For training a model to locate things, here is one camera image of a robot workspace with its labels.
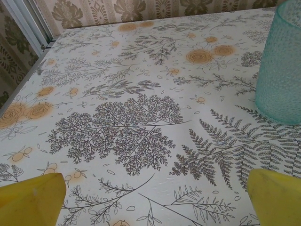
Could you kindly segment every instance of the botanical print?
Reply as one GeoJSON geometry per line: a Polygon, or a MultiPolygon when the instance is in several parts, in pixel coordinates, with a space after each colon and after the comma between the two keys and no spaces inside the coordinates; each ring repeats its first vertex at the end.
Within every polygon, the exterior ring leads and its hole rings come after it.
{"type": "Polygon", "coordinates": [[[238,9],[239,0],[223,0],[222,12],[236,11],[238,9]]]}
{"type": "Polygon", "coordinates": [[[8,159],[12,159],[12,161],[20,161],[23,157],[29,158],[29,154],[31,152],[32,152],[31,147],[25,148],[25,146],[23,146],[20,149],[20,151],[8,153],[8,154],[5,154],[3,156],[9,156],[8,159]]]}
{"type": "Polygon", "coordinates": [[[22,31],[16,24],[16,22],[10,18],[9,16],[5,16],[5,34],[6,40],[10,45],[17,45],[20,53],[24,53],[24,51],[29,51],[29,42],[23,35],[22,31]]]}
{"type": "Polygon", "coordinates": [[[33,97],[33,93],[25,97],[17,95],[12,104],[5,110],[0,118],[1,141],[8,138],[12,140],[17,134],[26,134],[34,131],[38,126],[27,126],[30,121],[35,121],[49,115],[53,109],[68,103],[51,104],[47,97],[33,97]]]}
{"type": "MultiPolygon", "coordinates": [[[[90,0],[82,23],[112,20],[122,2],[109,3],[90,0]]],[[[172,15],[187,8],[158,0],[140,13],[159,4],[172,15]]],[[[301,125],[275,123],[254,105],[265,43],[254,32],[267,32],[272,16],[259,9],[66,30],[0,118],[0,186],[61,173],[58,226],[259,226],[250,170],[301,177],[301,125]]]]}
{"type": "Polygon", "coordinates": [[[82,10],[68,0],[58,0],[53,8],[52,16],[55,20],[61,21],[65,29],[83,25],[80,21],[83,17],[82,10]]]}
{"type": "Polygon", "coordinates": [[[255,51],[245,52],[241,57],[241,66],[242,67],[259,67],[261,63],[262,52],[255,51]]]}
{"type": "Polygon", "coordinates": [[[252,8],[269,8],[277,5],[278,0],[256,0],[252,8]]]}
{"type": "MultiPolygon", "coordinates": [[[[123,197],[130,195],[132,192],[140,190],[151,179],[152,177],[136,188],[133,188],[128,184],[122,186],[112,186],[110,181],[105,181],[103,178],[98,179],[100,184],[99,190],[104,190],[106,194],[111,193],[111,195],[106,195],[109,198],[106,198],[106,196],[99,197],[98,195],[88,196],[86,194],[83,194],[81,187],[77,185],[76,187],[71,189],[71,194],[69,195],[69,197],[71,197],[71,200],[65,200],[62,207],[63,214],[65,214],[66,211],[69,211],[69,213],[67,214],[67,216],[64,216],[63,222],[58,225],[76,225],[77,220],[82,215],[90,215],[90,224],[94,226],[100,223],[108,222],[110,221],[111,215],[113,213],[117,215],[118,211],[123,209],[120,200],[122,200],[123,197]]],[[[127,226],[127,223],[121,220],[115,223],[114,225],[127,226]]]]}
{"type": "Polygon", "coordinates": [[[134,23],[122,24],[118,27],[118,31],[120,32],[129,32],[136,30],[137,26],[134,23]]]}
{"type": "Polygon", "coordinates": [[[185,16],[192,16],[198,14],[206,14],[208,11],[208,6],[211,4],[213,0],[202,0],[202,1],[195,1],[195,0],[180,0],[180,4],[185,9],[185,16]]]}
{"type": "Polygon", "coordinates": [[[140,53],[147,53],[150,59],[155,61],[155,65],[162,65],[165,60],[169,59],[169,55],[177,50],[176,42],[180,39],[173,39],[164,36],[139,36],[136,38],[134,45],[129,45],[122,49],[123,52],[119,57],[125,60],[135,60],[140,53]]]}
{"type": "Polygon", "coordinates": [[[71,145],[67,157],[73,158],[75,164],[90,162],[96,153],[102,159],[114,152],[118,156],[116,163],[132,176],[139,175],[145,167],[160,170],[162,165],[167,166],[170,149],[175,145],[162,134],[161,127],[183,123],[179,105],[173,99],[139,94],[137,100],[106,102],[95,111],[93,116],[72,113],[56,123],[58,128],[49,135],[50,152],[54,154],[71,145]]]}
{"type": "Polygon", "coordinates": [[[171,1],[157,0],[155,1],[155,9],[157,19],[171,17],[171,1]]]}
{"type": "Polygon", "coordinates": [[[95,25],[108,24],[108,12],[106,11],[105,5],[101,4],[103,2],[97,0],[88,0],[88,3],[91,8],[95,25]]]}
{"type": "Polygon", "coordinates": [[[144,0],[117,0],[114,4],[114,10],[118,14],[122,14],[123,22],[142,20],[141,12],[146,9],[144,0]]]}
{"type": "Polygon", "coordinates": [[[7,91],[4,91],[4,92],[3,92],[3,95],[0,96],[0,108],[3,107],[3,105],[4,105],[5,102],[8,100],[8,98],[9,98],[8,92],[7,92],[7,91]]]}
{"type": "Polygon", "coordinates": [[[177,77],[174,79],[174,83],[177,85],[184,85],[184,84],[191,84],[195,83],[199,88],[205,88],[211,84],[216,83],[217,85],[214,86],[216,91],[221,91],[223,88],[229,87],[241,87],[240,89],[236,90],[235,95],[243,95],[250,92],[255,92],[256,88],[254,86],[254,81],[246,80],[243,77],[233,76],[231,80],[227,80],[224,76],[219,74],[212,74],[212,79],[204,79],[200,76],[190,75],[188,78],[185,77],[177,77]]]}
{"type": "Polygon", "coordinates": [[[0,19],[0,93],[3,94],[0,97],[1,108],[38,56],[2,2],[0,19]]]}
{"type": "Polygon", "coordinates": [[[15,72],[17,70],[16,68],[18,67],[18,65],[3,46],[0,46],[0,59],[1,67],[8,73],[15,72]]]}
{"type": "Polygon", "coordinates": [[[43,86],[55,85],[63,87],[75,83],[79,79],[92,81],[101,77],[105,77],[107,82],[113,83],[129,75],[134,65],[136,64],[126,65],[123,63],[123,60],[118,58],[96,60],[93,64],[83,58],[73,58],[67,62],[67,71],[59,69],[44,70],[41,84],[43,86]],[[114,68],[119,68],[120,70],[110,73],[114,68]]]}
{"type": "Polygon", "coordinates": [[[244,32],[243,34],[247,35],[250,39],[255,41],[256,44],[264,43],[268,38],[271,21],[260,20],[257,22],[257,26],[260,26],[262,31],[249,30],[244,32]]]}
{"type": "Polygon", "coordinates": [[[0,163],[0,182],[19,182],[18,178],[24,173],[22,169],[16,165],[8,165],[6,163],[0,163]]]}
{"type": "Polygon", "coordinates": [[[300,168],[298,151],[301,148],[301,126],[276,124],[257,111],[237,107],[252,115],[256,124],[242,124],[242,119],[235,120],[212,109],[211,115],[220,124],[226,125],[226,131],[200,119],[200,125],[211,139],[204,140],[189,129],[196,151],[182,145],[185,155],[177,154],[178,162],[174,163],[170,174],[179,176],[190,172],[197,180],[204,175],[211,184],[217,186],[214,178],[215,166],[218,165],[225,183],[232,189],[229,174],[235,167],[238,180],[246,190],[248,174],[254,168],[254,162],[259,161],[261,167],[268,170],[279,170],[279,165],[285,162],[284,172],[301,177],[301,172],[297,170],[300,168]]]}

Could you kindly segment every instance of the table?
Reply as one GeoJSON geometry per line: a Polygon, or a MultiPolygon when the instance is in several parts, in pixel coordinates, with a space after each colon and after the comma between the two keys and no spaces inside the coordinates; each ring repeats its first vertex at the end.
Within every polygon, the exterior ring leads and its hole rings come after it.
{"type": "Polygon", "coordinates": [[[258,226],[249,171],[301,176],[301,125],[254,106],[274,11],[65,31],[0,120],[0,186],[61,172],[59,226],[258,226]]]}

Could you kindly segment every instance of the turquoise glass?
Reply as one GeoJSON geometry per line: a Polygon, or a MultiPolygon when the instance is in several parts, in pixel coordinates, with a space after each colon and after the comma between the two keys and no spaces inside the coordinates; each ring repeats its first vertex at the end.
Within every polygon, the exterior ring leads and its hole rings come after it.
{"type": "Polygon", "coordinates": [[[301,0],[276,10],[261,59],[255,103],[266,116],[301,123],[301,0]]]}

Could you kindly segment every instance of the orange flower print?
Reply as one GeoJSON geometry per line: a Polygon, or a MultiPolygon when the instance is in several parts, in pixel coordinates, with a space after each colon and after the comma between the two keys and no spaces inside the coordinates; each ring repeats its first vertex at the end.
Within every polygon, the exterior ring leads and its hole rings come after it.
{"type": "Polygon", "coordinates": [[[43,97],[43,96],[49,95],[52,91],[53,91],[52,86],[42,88],[42,90],[40,92],[38,92],[38,97],[43,97]]]}
{"type": "Polygon", "coordinates": [[[219,56],[228,56],[235,52],[233,46],[217,46],[214,48],[214,54],[219,56]]]}
{"type": "Polygon", "coordinates": [[[140,27],[152,27],[155,23],[153,21],[144,21],[139,24],[140,27]]]}
{"type": "Polygon", "coordinates": [[[212,43],[212,42],[216,42],[216,41],[217,41],[217,38],[214,36],[209,36],[206,38],[206,42],[208,42],[208,43],[212,43]]]}
{"type": "Polygon", "coordinates": [[[180,72],[178,69],[174,69],[173,67],[169,68],[168,71],[172,76],[177,75],[180,72]]]}
{"type": "Polygon", "coordinates": [[[116,48],[119,45],[119,41],[114,41],[111,43],[112,48],[116,48]]]}
{"type": "Polygon", "coordinates": [[[120,220],[117,223],[115,223],[113,226],[130,226],[126,221],[120,220]]]}
{"type": "Polygon", "coordinates": [[[199,104],[204,105],[204,102],[205,102],[205,99],[202,98],[202,97],[199,97],[199,98],[197,99],[197,103],[199,103],[199,104]]]}
{"type": "Polygon", "coordinates": [[[47,65],[54,65],[56,63],[55,59],[49,59],[47,65]]]}
{"type": "Polygon", "coordinates": [[[210,52],[197,49],[189,52],[186,55],[186,59],[195,65],[206,64],[212,61],[213,57],[210,52]]]}
{"type": "Polygon", "coordinates": [[[137,26],[135,23],[122,24],[118,27],[120,32],[130,32],[136,30],[137,26]]]}
{"type": "Polygon", "coordinates": [[[55,162],[49,164],[47,162],[46,169],[38,169],[39,171],[42,171],[42,175],[49,174],[49,173],[55,173],[55,170],[57,169],[57,164],[55,162]]]}
{"type": "Polygon", "coordinates": [[[187,37],[191,38],[191,39],[194,39],[196,37],[196,35],[194,33],[188,33],[187,37]]]}
{"type": "Polygon", "coordinates": [[[30,152],[32,152],[31,147],[28,147],[25,149],[25,146],[23,146],[20,151],[8,153],[8,154],[5,154],[4,156],[9,156],[8,159],[11,159],[12,161],[16,162],[16,161],[20,161],[21,159],[23,159],[23,157],[29,158],[30,152]]]}
{"type": "Polygon", "coordinates": [[[23,104],[11,104],[0,118],[0,129],[8,128],[24,116],[25,106],[23,104]]]}
{"type": "Polygon", "coordinates": [[[51,104],[47,102],[38,103],[37,105],[34,105],[33,107],[28,109],[26,117],[29,119],[41,118],[50,112],[51,110],[50,108],[51,108],[51,104]]]}

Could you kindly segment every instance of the wallpaper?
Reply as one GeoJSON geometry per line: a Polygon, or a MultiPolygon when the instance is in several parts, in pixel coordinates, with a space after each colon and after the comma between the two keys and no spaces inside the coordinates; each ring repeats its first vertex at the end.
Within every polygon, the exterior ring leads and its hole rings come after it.
{"type": "Polygon", "coordinates": [[[38,56],[0,1],[0,108],[38,56]]]}
{"type": "Polygon", "coordinates": [[[274,7],[285,0],[35,0],[54,35],[89,25],[274,7]]]}

